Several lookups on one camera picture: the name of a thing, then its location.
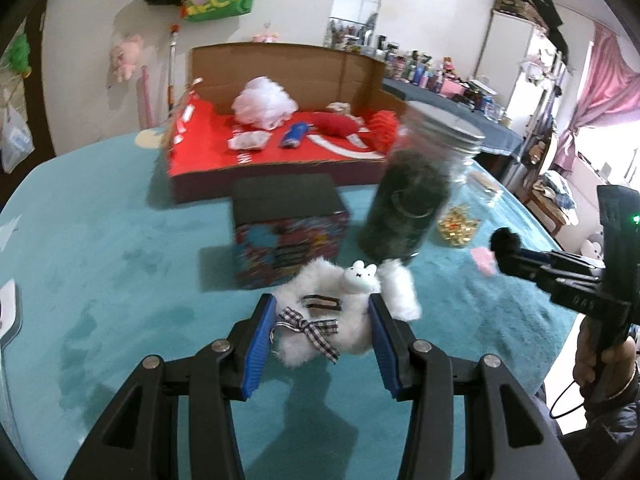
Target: bracelet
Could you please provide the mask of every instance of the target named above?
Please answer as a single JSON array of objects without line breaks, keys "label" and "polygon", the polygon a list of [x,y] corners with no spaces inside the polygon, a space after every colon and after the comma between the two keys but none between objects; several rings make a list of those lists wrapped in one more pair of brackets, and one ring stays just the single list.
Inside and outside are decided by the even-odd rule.
[{"label": "bracelet", "polygon": [[631,383],[634,381],[634,379],[636,378],[636,376],[640,373],[640,370],[638,369],[638,362],[634,363],[634,367],[636,368],[636,370],[634,371],[634,374],[631,376],[631,378],[629,379],[629,382],[627,384],[625,384],[625,387],[622,388],[618,393],[616,393],[615,395],[611,396],[611,397],[607,397],[606,399],[604,399],[603,402],[607,402],[608,400],[613,400],[616,397],[619,397],[620,395],[622,395],[624,392],[626,392],[626,389],[631,386]]}]

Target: pink plush toy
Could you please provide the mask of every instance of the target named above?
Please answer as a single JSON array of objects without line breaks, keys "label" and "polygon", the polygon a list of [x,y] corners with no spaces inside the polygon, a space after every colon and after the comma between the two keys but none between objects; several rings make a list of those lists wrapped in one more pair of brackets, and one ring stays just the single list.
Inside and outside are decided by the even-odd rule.
[{"label": "pink plush toy", "polygon": [[111,49],[111,66],[118,83],[128,81],[136,70],[136,63],[142,50],[140,35],[129,36]]}]

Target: clothes pile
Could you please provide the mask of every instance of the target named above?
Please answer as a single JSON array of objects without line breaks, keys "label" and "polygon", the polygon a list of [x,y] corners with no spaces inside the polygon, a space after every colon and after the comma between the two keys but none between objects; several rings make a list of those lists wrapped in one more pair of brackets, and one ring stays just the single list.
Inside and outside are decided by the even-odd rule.
[{"label": "clothes pile", "polygon": [[569,183],[557,171],[546,171],[540,175],[533,189],[551,199],[560,209],[575,210],[575,200]]}]

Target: plaid ribbon bow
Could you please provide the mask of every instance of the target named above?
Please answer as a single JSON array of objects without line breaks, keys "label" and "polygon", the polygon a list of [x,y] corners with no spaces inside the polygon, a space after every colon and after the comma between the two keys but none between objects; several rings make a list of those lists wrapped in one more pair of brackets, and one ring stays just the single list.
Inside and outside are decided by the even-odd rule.
[{"label": "plaid ribbon bow", "polygon": [[324,336],[338,333],[337,319],[319,319],[316,321],[309,321],[291,307],[285,308],[280,313],[280,317],[282,318],[282,321],[277,321],[276,324],[273,325],[271,333],[269,334],[272,344],[273,332],[276,327],[281,326],[288,328],[289,330],[293,330],[293,332],[302,332],[322,355],[332,363],[336,363],[338,357],[340,357],[340,352],[332,347],[331,343],[329,343]]}]

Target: small packet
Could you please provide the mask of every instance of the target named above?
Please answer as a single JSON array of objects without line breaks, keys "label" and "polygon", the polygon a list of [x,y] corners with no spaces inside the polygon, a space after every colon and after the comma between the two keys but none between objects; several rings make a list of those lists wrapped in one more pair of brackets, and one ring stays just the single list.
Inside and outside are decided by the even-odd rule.
[{"label": "small packet", "polygon": [[22,116],[7,104],[0,137],[2,168],[11,173],[33,151],[33,139]]},{"label": "small packet", "polygon": [[235,134],[226,143],[230,150],[253,150],[261,152],[269,142],[270,132],[257,130],[255,132],[243,132]]}]

